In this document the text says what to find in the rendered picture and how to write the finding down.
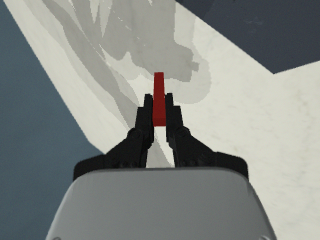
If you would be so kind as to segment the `dark red peg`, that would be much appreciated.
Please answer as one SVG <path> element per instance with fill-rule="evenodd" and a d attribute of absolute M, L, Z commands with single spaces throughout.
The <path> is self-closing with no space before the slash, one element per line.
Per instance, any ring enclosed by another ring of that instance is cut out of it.
<path fill-rule="evenodd" d="M 153 127 L 166 126 L 164 72 L 154 72 Z"/>

